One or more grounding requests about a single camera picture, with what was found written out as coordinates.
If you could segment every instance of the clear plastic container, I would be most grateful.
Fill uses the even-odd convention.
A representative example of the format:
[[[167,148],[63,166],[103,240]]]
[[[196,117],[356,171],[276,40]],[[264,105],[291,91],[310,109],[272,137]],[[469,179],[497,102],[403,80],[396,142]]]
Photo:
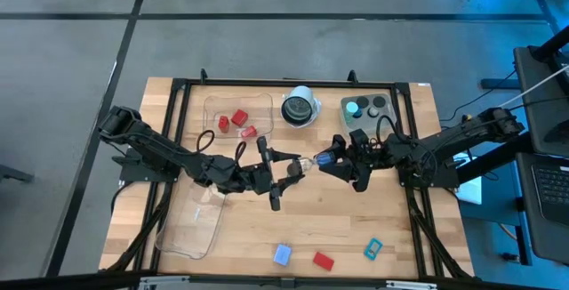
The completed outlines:
[[[230,120],[238,109],[248,114],[247,121],[242,126],[234,125]],[[229,119],[229,130],[223,133],[219,128],[220,117]],[[252,97],[221,98],[209,96],[204,101],[204,131],[213,130],[215,141],[213,143],[236,144],[243,138],[241,132],[248,126],[253,125],[257,131],[256,136],[247,137],[247,140],[255,141],[257,137],[264,135],[267,141],[273,131],[273,98],[262,93]]]
[[[155,245],[166,253],[202,259],[215,238],[225,195],[215,185],[203,188],[183,175],[174,184],[172,204]]]

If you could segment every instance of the blue block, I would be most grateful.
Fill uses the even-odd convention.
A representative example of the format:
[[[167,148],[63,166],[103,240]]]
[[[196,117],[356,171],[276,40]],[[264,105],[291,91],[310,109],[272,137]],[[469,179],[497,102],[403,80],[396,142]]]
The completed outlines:
[[[288,259],[291,257],[293,250],[288,246],[278,245],[276,248],[274,262],[286,266],[288,264]]]
[[[364,255],[369,260],[374,261],[375,257],[380,252],[382,247],[383,247],[383,244],[380,242],[380,240],[378,240],[376,238],[372,238],[369,245],[367,245],[367,247],[365,248]]]

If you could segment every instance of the concrete floor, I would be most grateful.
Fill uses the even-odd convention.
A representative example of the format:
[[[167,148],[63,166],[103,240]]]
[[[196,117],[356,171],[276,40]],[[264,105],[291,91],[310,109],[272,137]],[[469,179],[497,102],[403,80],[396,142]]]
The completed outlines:
[[[128,13],[133,3],[0,0],[0,18],[3,12]],[[141,11],[541,13],[534,0],[144,0]],[[125,27],[125,20],[0,20],[0,164],[36,175],[31,184],[0,184],[0,279],[41,273]],[[345,79],[354,69],[361,80],[432,83],[439,116],[448,117],[482,93],[480,78],[512,70],[513,47],[550,36],[543,21],[139,20],[113,104],[136,108],[147,77],[196,77],[200,68],[211,77],[327,80]],[[496,91],[468,112],[514,94]],[[119,173],[114,154],[99,149],[63,274],[97,269]],[[569,276],[567,269],[537,267],[524,274],[538,277],[520,280],[519,266],[492,254],[504,251],[497,245],[507,244],[506,237],[479,222],[465,227],[484,279],[556,287],[543,282],[551,273]],[[489,245],[495,245],[490,252],[480,250]]]

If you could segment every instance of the red block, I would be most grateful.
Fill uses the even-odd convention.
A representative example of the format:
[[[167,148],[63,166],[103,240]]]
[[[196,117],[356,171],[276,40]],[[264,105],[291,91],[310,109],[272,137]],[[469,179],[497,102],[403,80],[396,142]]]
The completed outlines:
[[[237,112],[231,118],[231,122],[233,122],[237,126],[241,126],[245,124],[249,115],[241,109],[238,109]]]
[[[218,127],[223,133],[227,133],[229,131],[229,119],[225,116],[221,116]]]
[[[244,129],[244,130],[241,132],[241,136],[244,137],[244,138],[250,138],[250,137],[257,136],[257,129],[255,129],[254,126],[249,125],[249,126],[247,126],[246,129]]]
[[[331,271],[332,266],[334,265],[334,260],[328,258],[327,256],[325,256],[321,253],[317,253],[314,256],[314,260],[312,262],[319,265],[320,267],[328,270],[328,271]]]

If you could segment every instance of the light blue block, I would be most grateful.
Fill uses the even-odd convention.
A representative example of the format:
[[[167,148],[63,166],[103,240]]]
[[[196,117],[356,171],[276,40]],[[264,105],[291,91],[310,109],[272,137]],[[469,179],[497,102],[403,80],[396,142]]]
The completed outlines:
[[[276,248],[274,262],[286,266],[288,264],[288,259],[291,257],[293,250],[288,246],[278,245]]]

